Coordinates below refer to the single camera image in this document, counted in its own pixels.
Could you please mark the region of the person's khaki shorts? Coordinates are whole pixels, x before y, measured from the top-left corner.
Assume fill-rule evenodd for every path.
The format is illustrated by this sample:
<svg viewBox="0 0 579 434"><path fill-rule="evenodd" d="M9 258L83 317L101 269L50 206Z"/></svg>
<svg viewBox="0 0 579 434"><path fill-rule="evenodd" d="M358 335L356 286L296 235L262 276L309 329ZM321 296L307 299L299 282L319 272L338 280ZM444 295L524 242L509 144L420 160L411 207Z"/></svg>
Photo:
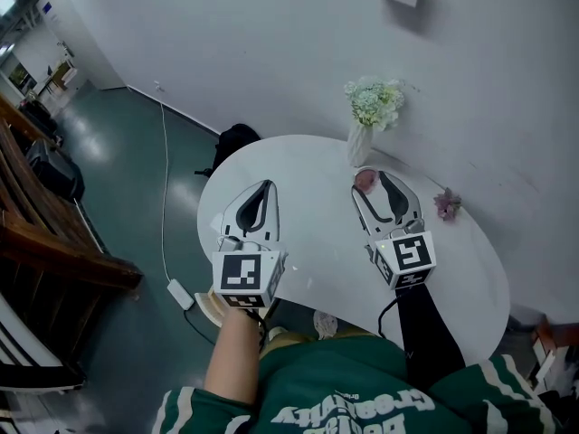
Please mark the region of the person's khaki shorts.
<svg viewBox="0 0 579 434"><path fill-rule="evenodd" d="M297 333L297 332L292 332L292 331L289 331L289 332L291 334L291 344L276 345L276 344L268 344L267 343L264 346L263 350L261 351L260 358L262 359L267 354L273 352L274 350L283 348L283 347L291 346L294 344L306 344L306 343L318 341L318 339L315 339L314 337L312 337L310 335L304 335L302 333ZM361 328L350 327L350 328L346 329L345 331L337 332L334 337L326 339L324 341L343 339L343 338L349 338L349 337L360 337L360 336L375 337L374 334L369 333L365 330L362 330Z"/></svg>

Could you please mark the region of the dark grey rolling case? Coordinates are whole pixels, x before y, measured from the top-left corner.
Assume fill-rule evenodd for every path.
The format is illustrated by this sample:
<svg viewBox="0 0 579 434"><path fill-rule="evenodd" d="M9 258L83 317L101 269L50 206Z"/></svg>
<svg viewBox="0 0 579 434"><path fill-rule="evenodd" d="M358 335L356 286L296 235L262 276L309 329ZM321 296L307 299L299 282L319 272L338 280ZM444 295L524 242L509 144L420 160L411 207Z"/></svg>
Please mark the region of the dark grey rolling case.
<svg viewBox="0 0 579 434"><path fill-rule="evenodd" d="M85 191L81 170L60 148L37 139L27 151L26 159L45 188L71 203L81 200Z"/></svg>

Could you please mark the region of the white flower bouquet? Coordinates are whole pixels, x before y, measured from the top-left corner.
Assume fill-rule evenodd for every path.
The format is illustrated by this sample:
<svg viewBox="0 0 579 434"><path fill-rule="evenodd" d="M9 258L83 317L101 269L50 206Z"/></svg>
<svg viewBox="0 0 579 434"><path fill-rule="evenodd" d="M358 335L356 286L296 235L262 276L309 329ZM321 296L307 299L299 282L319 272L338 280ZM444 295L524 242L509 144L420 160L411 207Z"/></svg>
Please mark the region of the white flower bouquet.
<svg viewBox="0 0 579 434"><path fill-rule="evenodd" d="M357 124L379 131L397 126L405 103L400 81L362 77L349 81L344 91Z"/></svg>

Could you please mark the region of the wooden staircase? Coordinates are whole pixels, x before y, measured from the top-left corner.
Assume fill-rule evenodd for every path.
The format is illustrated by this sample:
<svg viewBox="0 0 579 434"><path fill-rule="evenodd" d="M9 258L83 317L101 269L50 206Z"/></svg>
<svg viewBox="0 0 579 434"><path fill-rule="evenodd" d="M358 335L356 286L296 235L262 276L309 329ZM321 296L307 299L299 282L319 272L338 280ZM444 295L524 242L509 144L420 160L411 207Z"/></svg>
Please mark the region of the wooden staircase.
<svg viewBox="0 0 579 434"><path fill-rule="evenodd" d="M0 93L0 392L80 388L78 357L102 308L143 277L33 173L37 139L69 157L53 131Z"/></svg>

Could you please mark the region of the small pink round object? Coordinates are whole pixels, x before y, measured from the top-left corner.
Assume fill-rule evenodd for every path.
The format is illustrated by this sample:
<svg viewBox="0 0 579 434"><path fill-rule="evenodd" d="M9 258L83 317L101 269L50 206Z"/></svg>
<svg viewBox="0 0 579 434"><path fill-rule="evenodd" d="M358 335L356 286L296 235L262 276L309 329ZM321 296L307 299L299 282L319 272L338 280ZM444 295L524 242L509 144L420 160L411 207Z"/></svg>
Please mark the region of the small pink round object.
<svg viewBox="0 0 579 434"><path fill-rule="evenodd" d="M379 172L373 167L360 168L355 175L354 187L361 193L370 194L379 182Z"/></svg>

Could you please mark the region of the large wooden drawer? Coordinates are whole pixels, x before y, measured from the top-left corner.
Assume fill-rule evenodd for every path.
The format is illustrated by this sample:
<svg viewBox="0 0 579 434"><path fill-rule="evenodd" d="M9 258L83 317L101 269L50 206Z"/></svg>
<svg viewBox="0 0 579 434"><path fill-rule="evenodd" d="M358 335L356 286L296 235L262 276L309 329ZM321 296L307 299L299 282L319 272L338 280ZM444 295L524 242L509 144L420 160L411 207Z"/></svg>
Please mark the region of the large wooden drawer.
<svg viewBox="0 0 579 434"><path fill-rule="evenodd" d="M210 288L206 293L196 292L194 299L205 317L215 326L221 327L228 305L214 293L214 289Z"/></svg>

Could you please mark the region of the white power adapter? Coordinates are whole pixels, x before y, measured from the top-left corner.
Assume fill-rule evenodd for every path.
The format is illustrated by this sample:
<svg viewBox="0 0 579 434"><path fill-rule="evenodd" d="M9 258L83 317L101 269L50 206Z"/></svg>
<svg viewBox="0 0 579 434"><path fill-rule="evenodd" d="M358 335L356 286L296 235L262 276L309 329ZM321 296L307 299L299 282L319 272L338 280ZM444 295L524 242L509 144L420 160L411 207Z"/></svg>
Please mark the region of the white power adapter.
<svg viewBox="0 0 579 434"><path fill-rule="evenodd" d="M167 290L176 303L184 310L188 311L195 303L194 298L185 290L179 281L172 278L169 280Z"/></svg>

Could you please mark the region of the black backpack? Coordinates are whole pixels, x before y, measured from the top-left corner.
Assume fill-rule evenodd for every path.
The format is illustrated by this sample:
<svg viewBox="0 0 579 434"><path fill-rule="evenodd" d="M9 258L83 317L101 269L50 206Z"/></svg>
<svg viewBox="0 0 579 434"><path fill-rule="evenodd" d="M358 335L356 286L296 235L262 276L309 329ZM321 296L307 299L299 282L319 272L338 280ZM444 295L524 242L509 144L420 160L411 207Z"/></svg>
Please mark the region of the black backpack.
<svg viewBox="0 0 579 434"><path fill-rule="evenodd" d="M245 124L235 124L224 131L215 145L215 156L213 165L204 170L195 171L195 175L202 175L210 178L214 171L232 154L245 146L260 141L261 137L249 126Z"/></svg>

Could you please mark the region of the wooden bench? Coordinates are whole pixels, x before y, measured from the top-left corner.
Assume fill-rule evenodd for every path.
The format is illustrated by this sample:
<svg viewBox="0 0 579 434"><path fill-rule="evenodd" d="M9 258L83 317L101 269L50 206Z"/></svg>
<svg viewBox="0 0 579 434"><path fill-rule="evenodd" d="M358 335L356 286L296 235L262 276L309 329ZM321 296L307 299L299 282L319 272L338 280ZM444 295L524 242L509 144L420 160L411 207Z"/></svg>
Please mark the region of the wooden bench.
<svg viewBox="0 0 579 434"><path fill-rule="evenodd" d="M67 83L76 75L77 70L68 62L62 61L50 74L46 87L54 86L62 91L67 90Z"/></svg>

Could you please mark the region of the person's left forearm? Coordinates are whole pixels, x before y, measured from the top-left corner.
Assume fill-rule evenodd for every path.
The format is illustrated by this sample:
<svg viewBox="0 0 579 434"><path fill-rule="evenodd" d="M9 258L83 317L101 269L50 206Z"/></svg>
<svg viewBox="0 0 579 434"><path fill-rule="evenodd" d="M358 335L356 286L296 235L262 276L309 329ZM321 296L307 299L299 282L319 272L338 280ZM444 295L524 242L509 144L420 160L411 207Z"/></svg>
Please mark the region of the person's left forearm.
<svg viewBox="0 0 579 434"><path fill-rule="evenodd" d="M213 350L204 390L252 405L258 391L260 337L257 321L244 310L230 308Z"/></svg>

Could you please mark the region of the person's right forearm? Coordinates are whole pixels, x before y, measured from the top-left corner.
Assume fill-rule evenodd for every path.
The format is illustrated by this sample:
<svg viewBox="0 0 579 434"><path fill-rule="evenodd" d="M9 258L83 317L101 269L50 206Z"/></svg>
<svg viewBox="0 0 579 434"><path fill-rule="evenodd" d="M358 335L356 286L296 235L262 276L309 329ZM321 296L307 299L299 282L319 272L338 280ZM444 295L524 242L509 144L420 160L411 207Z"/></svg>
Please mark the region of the person's right forearm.
<svg viewBox="0 0 579 434"><path fill-rule="evenodd" d="M396 292L410 384L429 389L466 367L459 346L445 325L425 285Z"/></svg>

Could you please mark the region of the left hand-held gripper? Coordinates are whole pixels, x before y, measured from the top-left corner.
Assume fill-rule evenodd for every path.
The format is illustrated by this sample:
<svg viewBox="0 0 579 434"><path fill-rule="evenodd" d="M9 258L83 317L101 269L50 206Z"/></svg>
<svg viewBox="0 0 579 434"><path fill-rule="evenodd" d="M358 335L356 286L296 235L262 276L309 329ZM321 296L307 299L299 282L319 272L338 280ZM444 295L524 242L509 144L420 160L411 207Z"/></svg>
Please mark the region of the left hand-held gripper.
<svg viewBox="0 0 579 434"><path fill-rule="evenodd" d="M263 180L246 188L226 208L221 245L212 254L213 290L234 308L269 308L288 252L280 238L277 186ZM240 239L264 240L242 241Z"/></svg>

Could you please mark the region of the small pink potted plant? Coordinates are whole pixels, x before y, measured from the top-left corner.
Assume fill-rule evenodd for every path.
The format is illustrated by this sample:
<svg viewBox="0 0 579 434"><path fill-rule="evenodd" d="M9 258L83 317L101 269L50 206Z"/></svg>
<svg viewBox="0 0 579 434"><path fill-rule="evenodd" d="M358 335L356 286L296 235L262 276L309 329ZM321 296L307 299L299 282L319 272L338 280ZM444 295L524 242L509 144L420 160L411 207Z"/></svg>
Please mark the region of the small pink potted plant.
<svg viewBox="0 0 579 434"><path fill-rule="evenodd" d="M445 188L442 193L434 196L433 201L436 206L437 215L445 222L454 221L462 206L460 196L450 188Z"/></svg>

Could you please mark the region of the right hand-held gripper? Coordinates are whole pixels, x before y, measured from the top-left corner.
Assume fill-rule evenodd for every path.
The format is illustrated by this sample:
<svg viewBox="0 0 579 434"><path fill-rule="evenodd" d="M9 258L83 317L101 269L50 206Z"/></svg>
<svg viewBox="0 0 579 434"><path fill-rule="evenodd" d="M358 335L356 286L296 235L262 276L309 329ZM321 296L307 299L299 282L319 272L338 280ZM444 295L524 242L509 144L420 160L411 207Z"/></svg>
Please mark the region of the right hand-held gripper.
<svg viewBox="0 0 579 434"><path fill-rule="evenodd" d="M398 177L382 170L378 174L383 187L377 184L370 193L351 188L369 260L391 290L424 284L437 262L419 199Z"/></svg>

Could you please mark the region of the white round table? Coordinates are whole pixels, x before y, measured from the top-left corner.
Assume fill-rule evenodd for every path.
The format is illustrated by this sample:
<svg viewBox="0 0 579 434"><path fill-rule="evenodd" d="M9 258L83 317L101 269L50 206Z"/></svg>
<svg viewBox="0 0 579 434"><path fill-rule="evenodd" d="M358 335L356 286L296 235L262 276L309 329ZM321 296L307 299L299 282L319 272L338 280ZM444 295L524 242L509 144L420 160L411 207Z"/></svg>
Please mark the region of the white round table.
<svg viewBox="0 0 579 434"><path fill-rule="evenodd" d="M417 195L437 259L427 281L433 302L465 362L489 358L506 330L510 299L507 275L486 234L465 210L443 221L433 201L440 187L408 165L379 152L368 164L398 177ZM272 180L280 241L289 253L277 297L400 344L394 292L365 251L367 237L351 197L354 174L341 140L292 135L255 142L225 160L205 185L199 239L204 253L213 254L227 205L251 185Z"/></svg>

